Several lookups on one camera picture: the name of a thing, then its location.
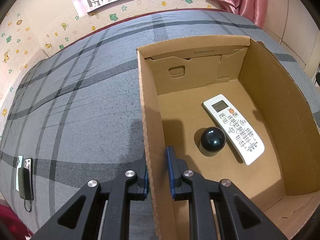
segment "air conditioner remote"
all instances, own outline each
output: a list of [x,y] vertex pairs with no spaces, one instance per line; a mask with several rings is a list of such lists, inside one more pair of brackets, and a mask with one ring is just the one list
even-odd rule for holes
[[204,101],[203,104],[225,132],[245,164],[250,165],[264,152],[264,145],[258,134],[224,95],[217,95]]

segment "cartoon wallpaper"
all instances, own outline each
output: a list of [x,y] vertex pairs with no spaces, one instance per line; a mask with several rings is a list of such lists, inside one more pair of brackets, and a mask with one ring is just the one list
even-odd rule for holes
[[52,11],[47,8],[37,14],[39,22],[44,22],[39,30],[32,24],[36,19],[30,19],[24,13],[21,6],[24,2],[17,0],[0,24],[0,136],[17,86],[28,70],[42,59],[51,57],[83,36],[129,17],[170,9],[219,8],[210,0],[119,0],[83,17],[79,17],[71,6],[51,15],[54,21],[46,22],[43,17]]

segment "cardboard box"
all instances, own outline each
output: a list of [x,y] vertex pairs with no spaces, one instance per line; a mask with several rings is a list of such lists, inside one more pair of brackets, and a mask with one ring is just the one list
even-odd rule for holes
[[[189,239],[187,201],[170,195],[165,147],[206,179],[230,179],[291,239],[320,203],[320,135],[306,99],[276,57],[247,36],[209,35],[138,48],[146,159],[159,239]],[[223,94],[265,145],[247,166],[230,141],[201,154],[202,103]]]

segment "black ball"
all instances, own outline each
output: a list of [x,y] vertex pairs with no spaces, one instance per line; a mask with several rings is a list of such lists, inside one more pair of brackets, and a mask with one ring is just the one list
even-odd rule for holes
[[209,127],[201,135],[200,143],[209,152],[217,152],[226,144],[226,135],[218,127]]

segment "gray plaid bedsheet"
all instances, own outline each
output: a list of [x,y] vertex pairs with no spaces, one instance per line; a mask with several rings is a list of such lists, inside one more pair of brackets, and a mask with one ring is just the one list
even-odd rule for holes
[[[23,78],[0,142],[0,191],[36,232],[90,179],[113,179],[144,151],[136,48],[208,34],[263,41],[304,93],[317,123],[320,98],[292,56],[239,15],[161,12],[107,28],[36,64]],[[34,160],[32,212],[15,189],[18,155]],[[131,205],[130,239],[156,239],[150,195]]]

